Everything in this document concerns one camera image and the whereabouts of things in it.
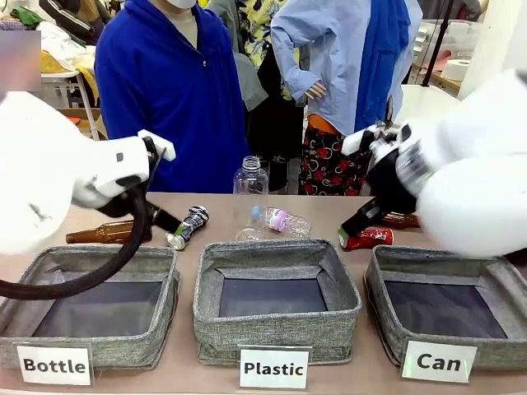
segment white sign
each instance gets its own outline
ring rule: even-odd
[[[408,342],[403,377],[468,383],[477,347]]]
[[[241,350],[240,387],[305,389],[309,358],[308,351]]]
[[[16,346],[26,383],[91,385],[87,348]]]

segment black pole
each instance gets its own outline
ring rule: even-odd
[[[431,55],[430,62],[428,63],[427,74],[425,79],[422,80],[422,86],[428,86],[430,82],[431,72],[434,71],[434,66],[436,65],[437,55],[439,55],[439,49],[443,43],[443,38],[445,37],[446,30],[448,29],[448,21],[450,13],[452,12],[452,7],[454,6],[454,0],[448,0],[448,6],[446,7],[446,14],[443,18],[443,23],[441,23],[441,28],[439,29],[439,35],[437,36],[436,46],[434,47],[434,52]]]

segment gray fabric bin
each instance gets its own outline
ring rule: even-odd
[[[93,271],[119,246],[78,244],[42,252],[20,283],[43,285]],[[153,369],[161,358],[177,305],[180,274],[168,248],[141,247],[103,284],[62,300],[4,300],[0,358],[18,367],[16,344],[91,345],[96,369]]]
[[[396,365],[417,341],[476,346],[475,369],[527,369],[527,281],[505,259],[379,246],[365,280]]]
[[[239,346],[310,346],[313,365],[349,362],[360,308],[328,241],[211,244],[194,292],[198,358],[235,365]]]

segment hand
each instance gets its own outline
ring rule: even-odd
[[[307,90],[305,95],[311,100],[314,100],[315,97],[323,98],[328,93],[328,90],[320,82],[316,82],[310,89]]]

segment pink bottle label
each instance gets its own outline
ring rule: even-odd
[[[269,218],[269,228],[277,232],[283,232],[283,229],[286,226],[285,218],[286,212],[284,210],[274,209]]]

